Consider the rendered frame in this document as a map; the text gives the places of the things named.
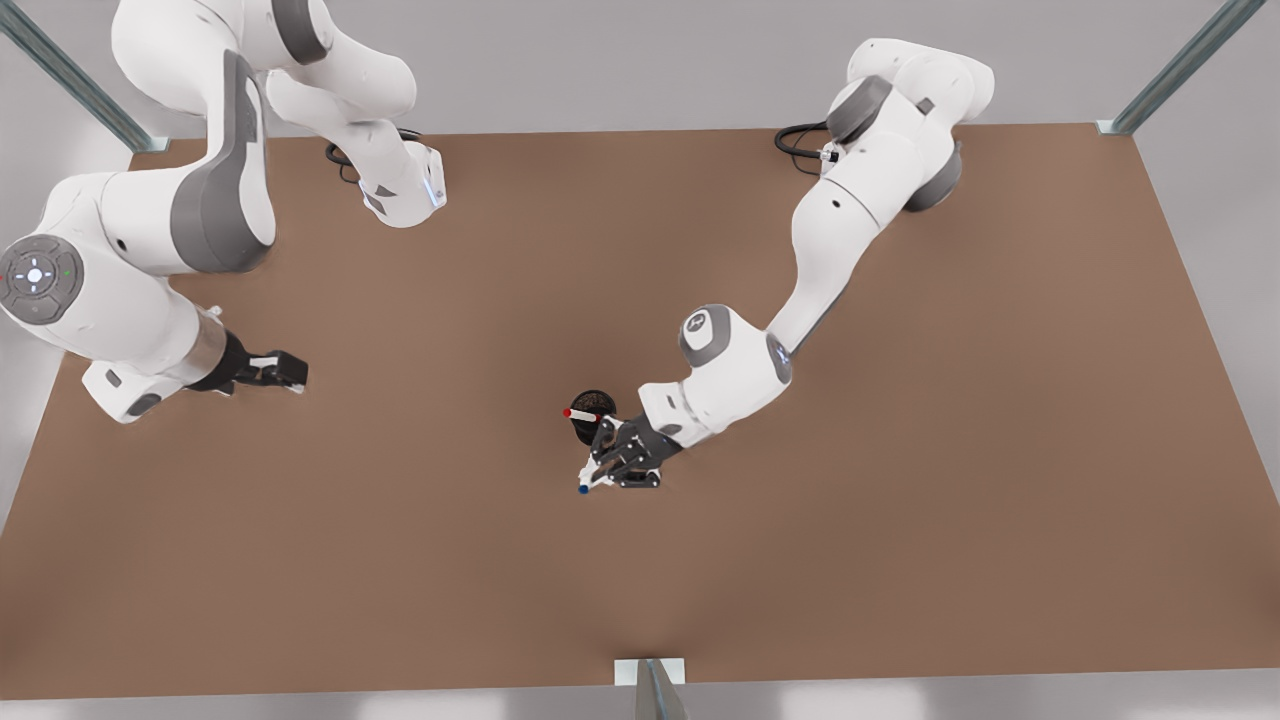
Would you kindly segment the black pen holder cup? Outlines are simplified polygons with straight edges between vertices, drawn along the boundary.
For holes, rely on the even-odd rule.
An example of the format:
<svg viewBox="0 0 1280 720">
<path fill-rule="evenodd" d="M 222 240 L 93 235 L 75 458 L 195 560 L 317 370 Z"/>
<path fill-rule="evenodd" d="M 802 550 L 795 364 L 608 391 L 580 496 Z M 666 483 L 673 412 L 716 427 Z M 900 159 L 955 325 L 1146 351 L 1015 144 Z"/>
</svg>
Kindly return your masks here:
<svg viewBox="0 0 1280 720">
<path fill-rule="evenodd" d="M 604 416 L 614 415 L 617 413 L 614 400 L 608 393 L 599 389 L 588 389 L 579 393 L 571 402 L 570 407 L 582 409 L 589 413 L 599 413 L 602 415 L 602 419 Z M 594 421 L 594 423 L 576 421 L 576 420 L 570 420 L 570 421 L 573 424 L 575 433 L 579 437 L 579 439 L 584 445 L 590 446 L 596 436 L 600 421 Z"/>
</svg>

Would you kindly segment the silver frame post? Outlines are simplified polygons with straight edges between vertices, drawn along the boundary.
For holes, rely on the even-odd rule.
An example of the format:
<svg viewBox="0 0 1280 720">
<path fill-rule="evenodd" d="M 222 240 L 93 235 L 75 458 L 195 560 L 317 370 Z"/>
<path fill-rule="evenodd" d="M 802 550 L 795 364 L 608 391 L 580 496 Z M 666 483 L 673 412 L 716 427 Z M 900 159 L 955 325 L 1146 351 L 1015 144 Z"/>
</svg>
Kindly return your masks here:
<svg viewBox="0 0 1280 720">
<path fill-rule="evenodd" d="M 1094 123 L 1098 135 L 1133 136 L 1267 1 L 1225 0 L 1115 118 Z"/>
<path fill-rule="evenodd" d="M 677 692 L 685 682 L 685 659 L 614 661 L 614 684 L 635 687 L 634 720 L 689 720 Z"/>
<path fill-rule="evenodd" d="M 5 35 L 132 152 L 164 152 L 168 150 L 168 137 L 152 136 L 145 131 L 14 0 L 0 0 L 0 33 Z"/>
</svg>

